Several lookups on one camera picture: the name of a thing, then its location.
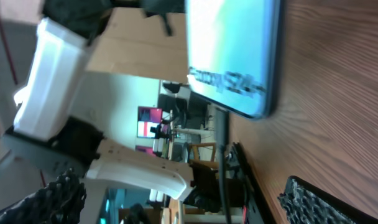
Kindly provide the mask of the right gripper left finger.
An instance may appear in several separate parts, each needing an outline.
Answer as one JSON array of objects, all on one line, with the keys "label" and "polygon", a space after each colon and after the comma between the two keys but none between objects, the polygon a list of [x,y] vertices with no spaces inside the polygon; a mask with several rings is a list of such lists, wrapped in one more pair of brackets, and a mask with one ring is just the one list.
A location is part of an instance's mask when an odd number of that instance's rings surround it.
[{"label": "right gripper left finger", "polygon": [[68,169],[56,181],[0,210],[0,224],[78,224],[85,200],[85,185]]}]

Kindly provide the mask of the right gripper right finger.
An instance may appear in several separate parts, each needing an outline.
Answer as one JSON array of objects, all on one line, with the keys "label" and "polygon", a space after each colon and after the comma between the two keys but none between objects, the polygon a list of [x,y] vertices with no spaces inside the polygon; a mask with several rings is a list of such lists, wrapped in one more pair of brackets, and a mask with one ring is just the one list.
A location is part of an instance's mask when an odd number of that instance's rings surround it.
[{"label": "right gripper right finger", "polygon": [[278,200],[291,224],[378,224],[378,219],[294,175]]}]

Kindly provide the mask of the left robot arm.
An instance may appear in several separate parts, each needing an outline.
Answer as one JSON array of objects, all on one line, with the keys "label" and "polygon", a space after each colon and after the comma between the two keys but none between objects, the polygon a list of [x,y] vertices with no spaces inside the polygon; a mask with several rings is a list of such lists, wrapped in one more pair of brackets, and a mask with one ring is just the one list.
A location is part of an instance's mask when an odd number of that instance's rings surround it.
[{"label": "left robot arm", "polygon": [[70,109],[93,51],[88,41],[45,18],[14,123],[2,143],[49,174],[73,169],[80,177],[156,190],[175,200],[193,191],[193,169],[128,149],[108,139]]}]

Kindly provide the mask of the blue Samsung Galaxy smartphone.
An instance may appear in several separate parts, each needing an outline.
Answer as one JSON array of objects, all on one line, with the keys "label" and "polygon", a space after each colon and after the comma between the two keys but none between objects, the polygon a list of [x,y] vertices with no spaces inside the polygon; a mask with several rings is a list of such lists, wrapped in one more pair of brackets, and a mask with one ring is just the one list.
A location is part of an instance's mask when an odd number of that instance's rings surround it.
[{"label": "blue Samsung Galaxy smartphone", "polygon": [[247,119],[278,104],[284,0],[188,0],[188,84],[195,94]]}]

